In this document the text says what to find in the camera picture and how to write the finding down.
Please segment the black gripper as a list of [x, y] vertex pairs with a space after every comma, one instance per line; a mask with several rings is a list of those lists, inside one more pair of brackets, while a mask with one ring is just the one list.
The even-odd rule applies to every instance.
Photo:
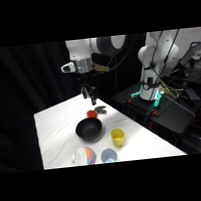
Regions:
[[89, 71], [88, 73], [80, 73], [76, 74], [77, 82], [79, 83], [79, 86], [81, 87], [81, 92], [83, 94], [84, 99], [87, 99], [88, 96], [90, 96], [90, 99], [92, 101], [93, 105], [96, 105], [97, 101], [95, 98], [96, 91], [93, 87], [93, 72]]

